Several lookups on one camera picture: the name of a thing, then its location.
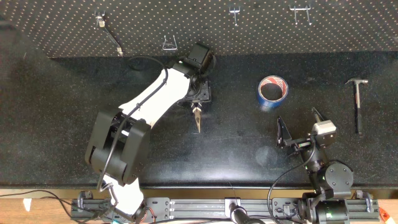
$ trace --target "pegboard hook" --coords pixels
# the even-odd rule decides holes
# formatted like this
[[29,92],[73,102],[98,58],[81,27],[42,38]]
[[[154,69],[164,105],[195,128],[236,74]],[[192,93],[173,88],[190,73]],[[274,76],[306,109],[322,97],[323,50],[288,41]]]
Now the pegboard hook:
[[292,6],[289,6],[289,9],[291,11],[294,11],[294,21],[296,22],[296,25],[297,25],[297,11],[299,11],[299,10],[305,10],[307,12],[308,24],[310,24],[310,25],[312,24],[312,22],[310,20],[310,13],[308,12],[308,10],[311,9],[311,5],[305,6],[304,8],[296,8],[296,6],[294,6],[292,8]]
[[[175,36],[174,36],[174,35],[173,35],[173,39],[174,39],[174,44],[166,44],[167,38],[166,38],[166,35],[164,35],[164,42],[163,42],[163,47],[162,47],[162,49],[163,49],[163,50],[176,50],[176,49],[178,48],[178,46],[177,46],[177,42],[175,41]],[[164,47],[165,45],[174,45],[175,47],[172,47],[172,48],[165,48],[165,47]]]
[[234,7],[234,10],[231,10],[231,7],[228,8],[229,9],[229,13],[233,13],[234,17],[235,17],[235,26],[238,26],[238,23],[236,22],[236,13],[239,13],[241,11],[241,6],[239,6],[239,9],[236,10],[236,8]]

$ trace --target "hammer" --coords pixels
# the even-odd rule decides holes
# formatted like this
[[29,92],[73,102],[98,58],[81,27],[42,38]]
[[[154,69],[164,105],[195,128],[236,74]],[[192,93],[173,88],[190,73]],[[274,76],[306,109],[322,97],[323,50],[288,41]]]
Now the hammer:
[[356,90],[356,94],[355,94],[355,102],[356,102],[356,130],[357,130],[359,136],[363,136],[363,133],[362,133],[362,121],[361,121],[362,120],[361,102],[359,100],[359,84],[360,83],[366,84],[366,83],[368,83],[368,80],[363,80],[363,79],[360,79],[360,78],[352,78],[352,79],[348,80],[346,82],[346,84],[349,83],[349,82],[354,82],[354,84],[355,84],[355,90]]

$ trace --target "wooden surface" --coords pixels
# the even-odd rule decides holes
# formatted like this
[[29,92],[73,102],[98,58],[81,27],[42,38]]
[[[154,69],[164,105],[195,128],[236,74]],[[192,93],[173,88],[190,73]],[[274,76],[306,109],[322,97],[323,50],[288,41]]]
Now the wooden surface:
[[[33,199],[30,211],[24,208],[23,199],[0,199],[0,223],[75,223],[65,214],[57,200]],[[398,200],[379,200],[379,205],[398,221]]]

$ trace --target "white paper piece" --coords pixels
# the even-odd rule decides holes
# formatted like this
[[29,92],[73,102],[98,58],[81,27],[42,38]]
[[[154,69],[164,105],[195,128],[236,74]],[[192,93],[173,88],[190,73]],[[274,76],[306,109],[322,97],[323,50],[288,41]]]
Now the white paper piece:
[[[183,73],[168,69],[169,77],[167,83],[151,98],[149,98],[139,110],[132,114],[134,119],[144,119],[147,124],[153,127],[156,121],[177,101],[182,99],[188,92],[189,78],[185,77]],[[164,70],[159,77],[139,96],[135,97],[128,103],[121,105],[119,108],[123,109],[124,114],[130,113],[145,97],[150,95],[165,78]]]
[[30,212],[30,205],[32,204],[32,199],[31,198],[24,198],[24,206],[25,206],[25,210],[27,212]]
[[139,208],[142,200],[144,199],[144,194],[142,194],[139,188],[138,178],[132,184],[126,184],[124,187],[120,186],[117,180],[108,175],[104,176],[104,180],[106,183],[113,183],[114,194],[119,201],[119,203],[116,205],[116,208],[126,214],[135,214],[136,210]]

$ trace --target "hammer head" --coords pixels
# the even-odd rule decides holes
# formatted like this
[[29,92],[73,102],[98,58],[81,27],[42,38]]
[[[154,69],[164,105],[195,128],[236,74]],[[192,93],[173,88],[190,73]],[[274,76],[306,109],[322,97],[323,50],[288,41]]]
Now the hammer head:
[[346,84],[349,82],[354,82],[354,84],[360,84],[360,83],[366,84],[366,83],[368,83],[368,80],[363,80],[362,78],[357,77],[357,78],[352,78],[352,79],[348,80],[346,82]]

